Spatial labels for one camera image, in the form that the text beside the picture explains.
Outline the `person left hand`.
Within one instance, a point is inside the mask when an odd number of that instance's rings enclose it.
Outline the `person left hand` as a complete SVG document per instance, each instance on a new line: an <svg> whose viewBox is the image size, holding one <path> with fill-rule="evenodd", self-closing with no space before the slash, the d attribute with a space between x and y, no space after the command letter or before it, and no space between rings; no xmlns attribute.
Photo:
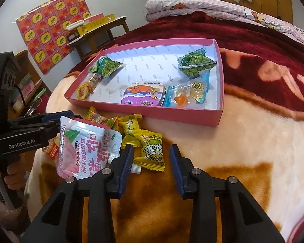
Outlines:
<svg viewBox="0 0 304 243"><path fill-rule="evenodd" d="M4 178L7 187L10 190L19 190L25 186L25 167L23 165L22 159L24 154L20 154L16 161L7 167L7 176Z"/></svg>

